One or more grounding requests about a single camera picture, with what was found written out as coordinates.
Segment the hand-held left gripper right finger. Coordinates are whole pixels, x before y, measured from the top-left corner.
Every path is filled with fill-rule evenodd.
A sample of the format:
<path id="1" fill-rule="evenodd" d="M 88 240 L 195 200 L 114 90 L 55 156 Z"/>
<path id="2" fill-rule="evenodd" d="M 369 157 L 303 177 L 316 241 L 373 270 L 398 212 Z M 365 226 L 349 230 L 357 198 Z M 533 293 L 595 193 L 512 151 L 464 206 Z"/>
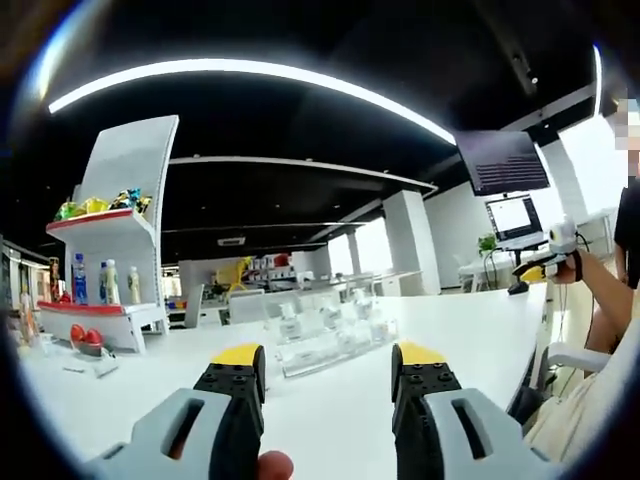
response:
<path id="1" fill-rule="evenodd" d="M 439 353 L 412 342 L 391 353 L 396 477 L 556 479 L 560 467 L 523 440 L 521 425 L 463 388 Z"/>

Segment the person's right hand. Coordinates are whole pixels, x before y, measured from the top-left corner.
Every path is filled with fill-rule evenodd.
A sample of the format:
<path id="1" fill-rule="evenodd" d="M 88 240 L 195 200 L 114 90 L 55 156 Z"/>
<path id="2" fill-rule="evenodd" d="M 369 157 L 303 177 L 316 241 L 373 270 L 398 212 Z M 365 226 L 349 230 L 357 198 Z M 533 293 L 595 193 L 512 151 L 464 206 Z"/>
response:
<path id="1" fill-rule="evenodd" d="M 583 280 L 583 260 L 579 249 L 571 252 L 557 264 L 552 281 L 556 284 L 571 284 Z"/>

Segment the person's left hand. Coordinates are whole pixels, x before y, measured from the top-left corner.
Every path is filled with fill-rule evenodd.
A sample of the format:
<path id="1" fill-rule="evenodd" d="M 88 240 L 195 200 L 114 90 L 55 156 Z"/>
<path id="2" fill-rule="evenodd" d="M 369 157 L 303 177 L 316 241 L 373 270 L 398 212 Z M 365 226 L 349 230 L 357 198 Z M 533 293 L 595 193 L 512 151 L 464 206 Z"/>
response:
<path id="1" fill-rule="evenodd" d="M 258 458 L 259 480 L 290 480 L 294 473 L 291 458 L 280 451 L 268 451 Z"/>

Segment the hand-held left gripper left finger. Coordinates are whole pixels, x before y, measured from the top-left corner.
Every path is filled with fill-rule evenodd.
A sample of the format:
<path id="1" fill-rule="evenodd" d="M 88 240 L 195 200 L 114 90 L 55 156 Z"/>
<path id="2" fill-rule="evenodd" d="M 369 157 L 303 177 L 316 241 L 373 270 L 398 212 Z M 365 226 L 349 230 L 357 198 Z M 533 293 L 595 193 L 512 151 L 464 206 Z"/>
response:
<path id="1" fill-rule="evenodd" d="M 214 357 L 191 388 L 169 395 L 86 464 L 91 479 L 256 479 L 264 432 L 264 347 Z"/>

